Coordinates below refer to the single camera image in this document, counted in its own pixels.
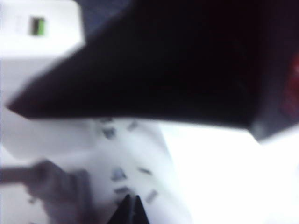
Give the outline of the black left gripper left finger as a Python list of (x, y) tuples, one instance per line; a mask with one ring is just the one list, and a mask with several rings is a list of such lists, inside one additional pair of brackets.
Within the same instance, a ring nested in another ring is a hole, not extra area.
[(141, 198), (126, 195), (109, 219), (109, 224), (150, 224)]

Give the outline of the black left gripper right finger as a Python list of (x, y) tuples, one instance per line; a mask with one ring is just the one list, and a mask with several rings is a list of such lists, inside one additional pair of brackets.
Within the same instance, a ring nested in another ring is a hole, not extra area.
[(299, 122), (298, 57), (296, 0), (134, 0), (7, 108), (240, 127), (261, 141)]

